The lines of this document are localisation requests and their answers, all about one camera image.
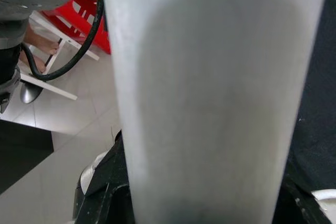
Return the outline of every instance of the white plastic part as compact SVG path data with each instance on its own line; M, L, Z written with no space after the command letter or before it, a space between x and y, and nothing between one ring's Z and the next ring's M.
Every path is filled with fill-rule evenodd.
M94 171L95 171L96 167L99 165L99 163L106 156L107 152L103 152L103 153L99 154L96 157L96 159L92 162L92 164L87 166L83 170L82 174L80 175L80 187L81 187L84 195L86 194L86 192L89 189L89 185L90 185L91 180L93 178L93 174L94 174Z
M316 200L336 199L336 189L313 191Z
M64 97L66 97L66 98L72 99L74 101L77 100L77 96L76 95L71 94L71 93L69 93L67 91L64 91L62 89L56 88L55 86L52 86L52 85L50 85L50 84L48 84L46 82L38 80L35 77L29 76L29 75L27 75L25 73L21 73L21 79L24 80L24 81L26 81L26 82L29 82L31 84L34 84L36 86L39 86L41 88L47 89L47 90L49 90L51 92L54 92L56 94L62 95Z
M271 223L323 0L105 0L138 224Z
M329 218L331 223L336 223L336 189L326 189L313 191L316 201L319 203L321 210Z

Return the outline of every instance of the person's leg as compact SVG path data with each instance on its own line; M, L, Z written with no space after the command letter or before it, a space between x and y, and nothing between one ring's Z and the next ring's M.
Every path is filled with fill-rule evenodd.
M28 24L24 42L37 47L49 55L54 55L59 47L57 42L51 41L36 34L30 24Z
M23 51L20 52L19 59L24 64L29 66L28 59L27 59L27 56L26 56L25 52L23 52ZM46 65L40 58L38 58L37 56L34 56L34 61L35 61L35 64L36 64L36 67L37 67L38 71L40 71L41 73L46 71Z

